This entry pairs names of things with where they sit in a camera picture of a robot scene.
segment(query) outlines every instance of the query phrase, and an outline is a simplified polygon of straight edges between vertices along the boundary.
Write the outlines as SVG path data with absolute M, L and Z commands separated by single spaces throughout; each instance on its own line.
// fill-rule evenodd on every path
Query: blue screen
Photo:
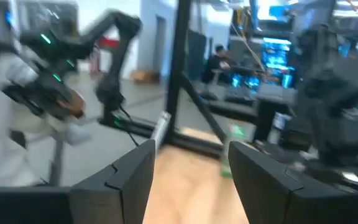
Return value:
M 5 12 L 5 19 L 9 25 L 12 25 L 12 16 L 10 12 Z

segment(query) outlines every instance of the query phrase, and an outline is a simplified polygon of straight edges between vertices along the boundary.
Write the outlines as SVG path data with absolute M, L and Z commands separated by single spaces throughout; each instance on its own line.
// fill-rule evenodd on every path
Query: green led light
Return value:
M 120 124 L 118 121 L 114 121 L 114 124 L 115 124 L 117 127 L 121 127 L 121 124 Z
M 121 124 L 121 118 L 120 117 L 117 117 L 116 116 L 116 119 L 114 120 L 114 124 L 117 126 L 117 127 L 122 127 L 122 124 Z
M 239 126 L 237 126 L 237 125 L 234 125 L 234 126 L 232 126 L 232 132 L 234 133 L 234 134 L 238 134 L 238 135 L 241 135 L 241 136 L 245 136 L 245 133 L 242 131 L 242 129 L 239 127 Z
M 62 81 L 62 79 L 58 75 L 53 75 L 53 77 L 55 77 L 60 82 Z
M 71 60 L 67 60 L 67 63 L 69 63 L 72 67 L 74 67 L 74 63 Z
M 50 41 L 50 39 L 49 39 L 46 35 L 41 34 L 41 37 L 42 37 L 48 44 L 52 43 L 52 42 Z

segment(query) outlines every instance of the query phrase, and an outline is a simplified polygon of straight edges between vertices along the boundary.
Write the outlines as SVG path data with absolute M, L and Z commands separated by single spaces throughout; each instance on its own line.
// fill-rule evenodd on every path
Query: red object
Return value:
M 112 40 L 112 39 L 107 39 L 105 37 L 100 38 L 99 40 L 99 46 L 100 47 L 118 47 L 118 40 Z

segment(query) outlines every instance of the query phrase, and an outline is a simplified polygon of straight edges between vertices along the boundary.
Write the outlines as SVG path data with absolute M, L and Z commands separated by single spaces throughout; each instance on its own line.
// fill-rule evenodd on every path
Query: metal pole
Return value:
M 55 139 L 55 154 L 50 165 L 49 184 L 58 187 L 62 178 L 63 148 L 65 141 L 61 133 L 55 133 L 53 138 Z
M 178 1 L 175 37 L 173 39 L 171 72 L 168 81 L 168 95 L 165 109 L 171 115 L 166 138 L 171 138 L 175 131 L 177 107 L 180 90 L 180 76 L 185 66 L 186 35 L 189 26 L 191 0 Z

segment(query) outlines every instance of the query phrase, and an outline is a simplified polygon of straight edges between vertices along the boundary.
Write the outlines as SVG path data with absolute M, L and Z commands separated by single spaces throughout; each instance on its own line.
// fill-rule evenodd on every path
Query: white wall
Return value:
M 164 61 L 160 73 L 166 77 L 170 72 L 173 37 L 175 33 L 175 19 L 177 0 L 142 0 L 140 4 L 140 19 L 144 29 L 139 37 L 139 58 L 138 69 L 152 70 L 153 56 L 155 50 L 157 16 L 167 22 L 167 31 L 164 46 Z M 216 12 L 209 5 L 201 5 L 202 28 L 199 29 L 198 9 L 196 4 L 191 6 L 191 17 L 189 29 L 202 32 L 206 37 L 213 37 L 214 44 L 226 46 L 229 41 L 229 26 L 231 23 L 232 11 Z
M 226 48 L 230 38 L 233 10 L 215 11 L 212 6 L 208 6 L 207 15 L 208 30 L 206 36 L 213 38 L 213 47 L 221 44 Z
M 106 9 L 117 9 L 131 16 L 140 16 L 140 1 L 141 0 L 125 0 L 125 1 L 110 1 L 110 0 L 76 0 L 78 4 L 78 28 L 80 32 L 88 25 L 97 19 Z M 116 29 L 112 29 L 106 34 L 108 38 L 118 39 Z M 128 77 L 131 71 L 137 68 L 138 59 L 138 45 L 139 40 L 135 38 L 132 45 L 129 47 L 125 64 L 121 70 L 123 77 Z M 101 65 L 109 65 L 109 54 L 102 54 Z M 88 61 L 80 62 L 80 70 L 89 71 L 90 65 Z

